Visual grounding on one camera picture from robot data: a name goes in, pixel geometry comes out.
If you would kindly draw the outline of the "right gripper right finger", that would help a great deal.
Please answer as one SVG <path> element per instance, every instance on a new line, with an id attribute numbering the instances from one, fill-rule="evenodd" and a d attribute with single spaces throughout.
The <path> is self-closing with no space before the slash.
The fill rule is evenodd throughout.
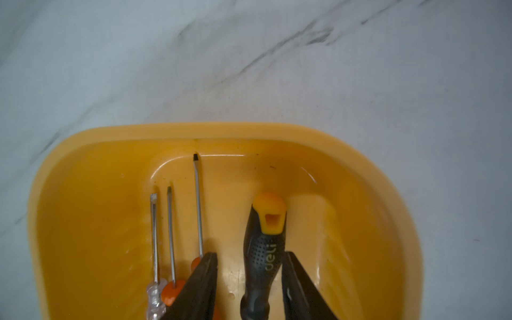
<path id="1" fill-rule="evenodd" d="M 291 251 L 285 252 L 281 285 L 286 320 L 338 320 Z"/>

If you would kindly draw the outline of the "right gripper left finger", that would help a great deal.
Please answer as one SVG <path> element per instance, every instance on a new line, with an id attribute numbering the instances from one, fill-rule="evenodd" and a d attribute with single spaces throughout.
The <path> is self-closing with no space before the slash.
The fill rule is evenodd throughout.
<path id="1" fill-rule="evenodd" d="M 207 319 L 214 316 L 217 292 L 217 253 L 206 253 L 180 294 L 161 319 Z"/>

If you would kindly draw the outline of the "small orange black screwdriver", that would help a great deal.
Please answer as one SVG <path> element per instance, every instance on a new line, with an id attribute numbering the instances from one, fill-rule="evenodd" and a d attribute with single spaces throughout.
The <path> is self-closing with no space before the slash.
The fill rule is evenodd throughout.
<path id="1" fill-rule="evenodd" d="M 195 268 L 199 265 L 201 262 L 201 259 L 203 258 L 203 227 L 202 227 L 202 215 L 201 215 L 201 188 L 200 188 L 200 181 L 199 181 L 199 156 L 197 153 L 193 155 L 193 165 L 194 165 L 194 172 L 195 172 L 195 196 L 196 196 L 196 206 L 197 206 L 197 227 L 198 227 L 198 241 L 199 241 L 199 257 L 196 257 L 192 263 L 191 263 L 191 270 L 192 272 L 195 271 Z M 196 293 L 193 295 L 193 305 L 198 305 L 201 307 L 204 303 L 201 302 L 200 299 L 196 297 Z M 212 319 L 221 319 L 220 312 L 215 305 L 213 307 L 213 315 Z"/>

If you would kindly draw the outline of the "short orange black screwdriver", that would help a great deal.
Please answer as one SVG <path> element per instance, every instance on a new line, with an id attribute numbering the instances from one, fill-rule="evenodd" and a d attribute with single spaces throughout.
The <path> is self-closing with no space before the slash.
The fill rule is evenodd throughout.
<path id="1" fill-rule="evenodd" d="M 184 279 L 179 279 L 176 273 L 175 264 L 175 248 L 173 238 L 173 193 L 172 187 L 167 188 L 167 217 L 168 217 L 168 233 L 169 233 L 169 257 L 171 266 L 171 281 L 163 288 L 161 299 L 166 306 L 171 306 L 186 284 Z"/>

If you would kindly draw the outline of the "slim black yellow-cap screwdriver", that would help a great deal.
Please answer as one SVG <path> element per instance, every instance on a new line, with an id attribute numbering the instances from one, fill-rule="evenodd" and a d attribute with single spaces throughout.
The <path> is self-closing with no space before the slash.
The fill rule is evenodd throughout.
<path id="1" fill-rule="evenodd" d="M 254 198 L 243 242 L 242 319 L 269 318 L 269 295 L 285 254 L 286 220 L 286 203 L 280 195 L 267 192 Z"/>

